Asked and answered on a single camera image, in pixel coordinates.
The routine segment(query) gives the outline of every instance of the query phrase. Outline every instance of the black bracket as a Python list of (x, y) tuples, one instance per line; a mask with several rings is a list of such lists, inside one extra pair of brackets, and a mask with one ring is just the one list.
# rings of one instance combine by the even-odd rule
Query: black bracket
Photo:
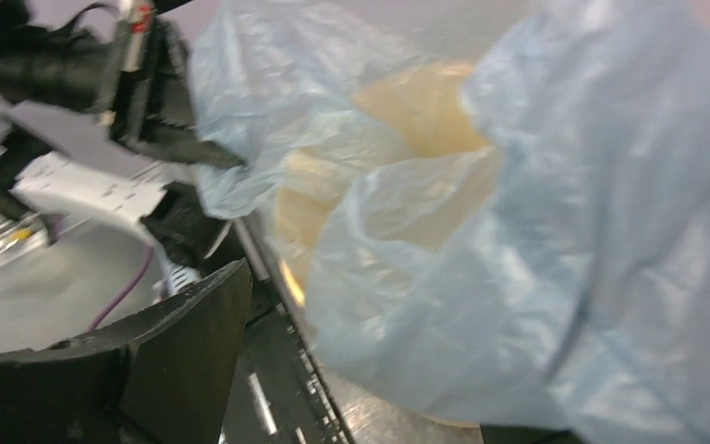
[(147, 0), (116, 25), (110, 58), (93, 112), (109, 137), (136, 154), (181, 164), (223, 168), (240, 158), (197, 139), (187, 82), (189, 51), (175, 28)]
[(141, 223), (162, 244), (168, 259), (197, 268), (216, 247), (227, 222), (205, 215), (194, 187), (172, 182), (165, 189), (165, 197)]

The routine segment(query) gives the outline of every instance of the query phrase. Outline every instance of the machine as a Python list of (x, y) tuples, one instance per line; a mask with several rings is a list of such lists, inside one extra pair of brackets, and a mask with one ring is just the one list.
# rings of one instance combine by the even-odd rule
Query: machine
[[(94, 115), (109, 139), (177, 178), (124, 179), (76, 164), (0, 113), (0, 265), (32, 243), (53, 244), (63, 236), (57, 215), (73, 214), (147, 244), (165, 283), (153, 305), (115, 323), (99, 327), (127, 291), (86, 332), (0, 352), (0, 443), (357, 442), (272, 278), (275, 261), (255, 241), (259, 220), (206, 216), (178, 174), (242, 163), (192, 130), (187, 47), (160, 18), (187, 1), (93, 3), (51, 30), (31, 25), (21, 0), (0, 0), (0, 96)], [(94, 8), (116, 17), (112, 41), (79, 27)], [(484, 434), (488, 444), (573, 442)]]

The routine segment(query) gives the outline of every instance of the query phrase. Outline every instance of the plastic bag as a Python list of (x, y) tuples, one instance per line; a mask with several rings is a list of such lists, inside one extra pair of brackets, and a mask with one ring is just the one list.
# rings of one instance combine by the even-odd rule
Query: plastic bag
[[(418, 49), (433, 38), (379, 31), (400, 20), (366, 18), (376, 3), (351, 3), (358, 14), (316, 16), (324, 31), (293, 28), (328, 37), (297, 44), (276, 32), (318, 4), (229, 2), (193, 70), (201, 133), (252, 160), (204, 168), (209, 211), (276, 220), (289, 188), (311, 196), (289, 207), (324, 215), (270, 233), (301, 277), (316, 357), (442, 419), (710, 443), (710, 33), (677, 1), (547, 0), (461, 90), (498, 148), (418, 158), (353, 94), (387, 80), (404, 99), (401, 73), (445, 58)], [(498, 4), (476, 3), (451, 41), (489, 29)], [(428, 24), (415, 9), (407, 35)]]
[(224, 218), (259, 210), (304, 286), (320, 230), (353, 180), (488, 146), (458, 89), (524, 3), (224, 1), (192, 52), (198, 133), (248, 166), (201, 166), (203, 205)]

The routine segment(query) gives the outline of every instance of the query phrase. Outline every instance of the light blue plastic bag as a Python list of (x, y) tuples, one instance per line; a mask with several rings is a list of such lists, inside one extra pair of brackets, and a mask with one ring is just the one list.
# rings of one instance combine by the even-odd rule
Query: light blue plastic bag
[(710, 443), (710, 33), (679, 1), (546, 0), (461, 103), (496, 193), (429, 246), (396, 233), (492, 152), (354, 179), (313, 252), (317, 358), (442, 419)]

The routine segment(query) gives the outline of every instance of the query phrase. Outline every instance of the purple cable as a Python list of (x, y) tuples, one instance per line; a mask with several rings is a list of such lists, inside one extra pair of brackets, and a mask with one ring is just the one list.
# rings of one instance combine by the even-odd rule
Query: purple cable
[(148, 272), (148, 267), (151, 265), (152, 259), (153, 248), (147, 247), (145, 249), (145, 260), (142, 263), (140, 271), (138, 271), (137, 275), (132, 278), (129, 284), (127, 284), (127, 286), (124, 287), (124, 289), (120, 293), (118, 293), (118, 295), (110, 303), (107, 304), (104, 310), (102, 310), (102, 312), (100, 312), (95, 318), (93, 318), (93, 321), (88, 326), (86, 332), (94, 331), (100, 324), (102, 324), (102, 321), (104, 321), (107, 315), (110, 315), (110, 312), (112, 312), (116, 307), (118, 307), (118, 305), (124, 299), (126, 299), (127, 295), (129, 295), (131, 291), (134, 290), (135, 287), (137, 287), (137, 284), (140, 283), (141, 279)]

